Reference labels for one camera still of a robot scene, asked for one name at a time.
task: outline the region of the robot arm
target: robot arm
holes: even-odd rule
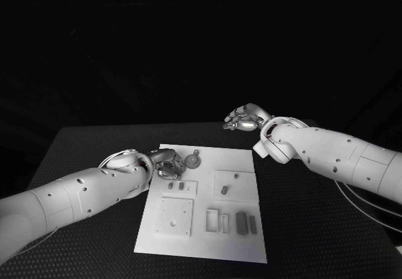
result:
[[[82,170],[1,199],[0,265],[39,237],[148,190],[154,170],[166,180],[180,178],[184,163],[176,151],[160,149],[147,156],[130,149],[105,168]]]
[[[238,108],[225,122],[223,128],[231,130],[261,128],[254,150],[262,158],[269,155],[282,164],[298,158],[320,175],[402,204],[402,153],[347,134],[308,127],[291,117],[271,116],[254,104]]]

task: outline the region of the dark backdrop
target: dark backdrop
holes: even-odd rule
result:
[[[0,196],[62,127],[223,121],[248,102],[402,151],[401,1],[190,2],[1,9]]]

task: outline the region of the black table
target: black table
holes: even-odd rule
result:
[[[29,189],[97,167],[124,149],[146,152],[160,144],[252,149],[258,140],[259,130],[223,130],[222,122],[66,127]],[[0,278],[402,278],[402,256],[385,230],[350,205],[333,180],[300,160],[280,164],[254,152],[254,163],[268,264],[134,253],[144,192],[61,228],[3,264]]]

